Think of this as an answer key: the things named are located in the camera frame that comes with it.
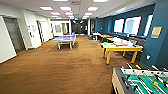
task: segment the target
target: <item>recessed light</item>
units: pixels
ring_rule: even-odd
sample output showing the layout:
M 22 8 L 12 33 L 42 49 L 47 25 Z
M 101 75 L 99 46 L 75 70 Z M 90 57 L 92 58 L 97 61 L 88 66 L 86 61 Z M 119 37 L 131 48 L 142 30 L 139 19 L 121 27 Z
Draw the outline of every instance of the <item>recessed light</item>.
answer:
M 93 0 L 93 2 L 107 2 L 108 0 Z
M 51 16 L 51 17 L 58 17 L 58 16 Z
M 92 15 L 92 13 L 87 12 L 87 13 L 85 13 L 85 15 Z
M 40 7 L 43 10 L 53 10 L 51 7 Z
M 84 15 L 83 17 L 84 17 L 84 18 L 87 18 L 87 17 L 89 17 L 89 16 L 88 16 L 88 15 Z
M 65 14 L 66 15 L 73 15 L 73 13 L 71 13 L 71 12 L 66 12 Z
M 60 15 L 58 12 L 51 12 L 52 15 Z
M 70 19 L 74 19 L 74 17 L 70 17 Z
M 63 11 L 70 11 L 71 10 L 70 7 L 60 7 L 60 9 L 63 10 Z
M 88 11 L 96 11 L 98 9 L 98 7 L 89 7 Z
M 70 18 L 71 18 L 71 17 L 74 17 L 74 16 L 68 16 L 68 17 L 70 17 Z
M 82 19 L 87 19 L 87 18 L 82 18 Z
M 56 19 L 62 19 L 61 17 L 58 17 L 58 18 L 56 18 Z
M 68 0 L 53 0 L 53 1 L 68 1 Z

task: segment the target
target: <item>window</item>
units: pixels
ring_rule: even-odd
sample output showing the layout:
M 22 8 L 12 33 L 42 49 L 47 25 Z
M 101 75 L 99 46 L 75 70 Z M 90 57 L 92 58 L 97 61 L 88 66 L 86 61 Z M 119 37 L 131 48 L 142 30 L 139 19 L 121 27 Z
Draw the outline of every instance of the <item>window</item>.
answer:
M 115 23 L 114 23 L 114 32 L 122 33 L 123 24 L 124 24 L 124 19 L 115 20 Z
M 127 18 L 124 28 L 124 33 L 137 35 L 141 17 Z
M 144 36 L 147 36 L 147 35 L 148 35 L 149 28 L 150 28 L 150 25 L 151 25 L 151 22 L 152 22 L 152 18 L 153 18 L 153 15 L 149 15 L 149 16 L 148 16 L 148 19 L 147 19 L 147 22 L 146 22 L 146 27 L 145 27 Z

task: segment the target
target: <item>foosball rod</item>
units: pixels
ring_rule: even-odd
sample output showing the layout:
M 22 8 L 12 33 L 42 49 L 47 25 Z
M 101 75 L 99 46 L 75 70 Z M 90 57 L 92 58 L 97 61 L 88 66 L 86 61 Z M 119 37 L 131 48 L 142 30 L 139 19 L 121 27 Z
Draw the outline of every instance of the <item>foosball rod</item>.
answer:
M 159 71 L 159 69 L 156 68 L 156 66 L 154 66 L 154 65 L 152 65 L 152 68 L 154 68 L 155 70 Z M 160 82 L 162 82 L 165 87 L 168 87 L 168 81 L 162 80 L 162 79 L 159 77 L 159 75 L 155 74 L 154 72 L 151 72 L 151 73 L 156 77 L 157 80 L 160 80 Z
M 141 79 L 141 77 L 139 77 L 139 76 L 135 73 L 134 70 L 133 70 L 133 72 L 134 72 L 134 74 L 138 77 L 138 79 L 141 81 L 142 85 L 143 85 L 144 88 L 147 90 L 147 92 L 150 93 L 150 94 L 154 94 L 153 91 L 150 90 L 149 87 L 145 84 L 145 82 Z
M 164 94 L 167 94 L 164 90 L 162 90 L 158 85 L 156 85 L 156 87 L 157 88 L 159 88 L 160 89 L 160 91 L 162 91 Z
M 138 69 L 142 69 L 140 66 L 135 65 Z M 148 69 L 149 70 L 149 69 Z M 146 75 L 147 76 L 147 75 Z M 148 76 L 147 76 L 148 77 Z M 150 79 L 150 78 L 149 78 Z M 157 90 L 157 89 L 156 89 Z M 158 91 L 158 90 L 157 90 Z M 159 92 L 159 91 L 158 91 Z M 159 92 L 160 93 L 160 92 Z
M 126 70 L 124 70 L 124 73 L 127 75 L 127 79 L 130 77 L 130 75 L 128 75 L 127 74 L 127 72 L 126 72 Z M 131 81 L 131 83 L 133 83 L 133 86 L 134 86 L 134 91 L 135 91 L 135 89 L 137 90 L 137 92 L 139 93 L 139 94 L 144 94 L 143 92 L 142 92 L 142 90 L 141 90 L 141 88 L 137 85 L 137 84 L 135 84 L 131 79 L 129 79 L 128 81 Z
M 165 93 L 165 91 L 163 91 L 158 85 L 156 85 L 156 87 L 158 87 L 159 89 L 160 89 L 160 91 L 162 91 L 164 94 L 166 94 Z

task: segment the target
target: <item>doorway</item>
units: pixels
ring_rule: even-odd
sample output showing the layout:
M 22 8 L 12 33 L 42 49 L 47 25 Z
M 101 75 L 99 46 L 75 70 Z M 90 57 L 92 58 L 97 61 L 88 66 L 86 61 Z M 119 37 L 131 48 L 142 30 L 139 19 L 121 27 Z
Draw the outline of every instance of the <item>doorway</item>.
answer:
M 72 32 L 87 35 L 87 20 L 71 20 Z
M 38 27 L 38 30 L 39 30 L 41 43 L 42 43 L 42 42 L 44 42 L 44 38 L 43 38 L 43 32 L 42 32 L 42 28 L 41 28 L 41 23 L 39 21 L 36 21 L 36 22 L 37 22 L 37 27 Z
M 4 17 L 4 21 L 16 53 L 25 50 L 17 19 Z

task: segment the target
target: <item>table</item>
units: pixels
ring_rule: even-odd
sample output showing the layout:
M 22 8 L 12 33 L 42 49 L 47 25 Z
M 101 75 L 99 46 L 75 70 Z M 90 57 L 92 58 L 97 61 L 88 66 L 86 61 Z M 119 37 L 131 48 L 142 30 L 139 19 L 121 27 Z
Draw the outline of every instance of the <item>table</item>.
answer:
M 62 35 L 55 39 L 53 39 L 53 42 L 58 42 L 58 48 L 61 49 L 62 44 L 69 44 L 70 49 L 72 49 L 72 46 L 74 45 L 76 40 L 76 35 Z
M 97 33 L 93 33 L 93 35 L 96 36 L 96 40 L 95 40 L 95 41 L 97 41 L 97 36 L 98 36 L 98 35 L 101 35 L 101 34 L 97 32 Z
M 99 36 L 102 38 L 102 41 L 103 39 L 113 38 L 112 36 L 109 36 L 109 35 L 99 35 Z
M 157 80 L 155 74 L 161 80 L 168 81 L 168 72 L 114 67 L 113 89 L 116 94 L 152 94 L 150 90 L 153 94 L 168 94 L 168 87 Z
M 100 43 L 101 47 L 103 48 L 103 58 L 105 58 L 105 52 L 107 52 L 107 60 L 106 64 L 109 65 L 110 61 L 110 54 L 112 51 L 124 51 L 123 56 L 125 56 L 125 51 L 134 51 L 134 54 L 132 56 L 131 63 L 135 62 L 136 56 L 138 51 L 142 51 L 142 46 L 134 47 L 134 46 L 121 46 L 121 44 L 115 45 L 114 43 L 107 43 L 105 45 L 104 43 Z

